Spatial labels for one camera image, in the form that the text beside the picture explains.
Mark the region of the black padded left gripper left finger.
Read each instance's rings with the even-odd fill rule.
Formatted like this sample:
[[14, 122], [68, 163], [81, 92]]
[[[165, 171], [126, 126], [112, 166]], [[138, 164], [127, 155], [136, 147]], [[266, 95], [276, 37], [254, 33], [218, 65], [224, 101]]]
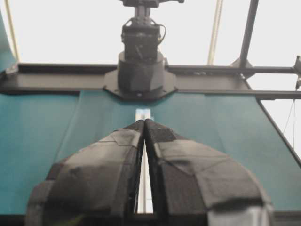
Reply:
[[144, 122], [54, 163], [29, 198], [27, 226], [122, 226], [137, 209]]

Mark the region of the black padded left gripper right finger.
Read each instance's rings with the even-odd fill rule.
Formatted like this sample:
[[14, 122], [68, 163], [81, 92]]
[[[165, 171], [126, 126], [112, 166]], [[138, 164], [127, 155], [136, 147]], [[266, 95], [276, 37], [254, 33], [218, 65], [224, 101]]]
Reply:
[[268, 194], [242, 164], [150, 119], [144, 135], [153, 209], [169, 225], [274, 225]]

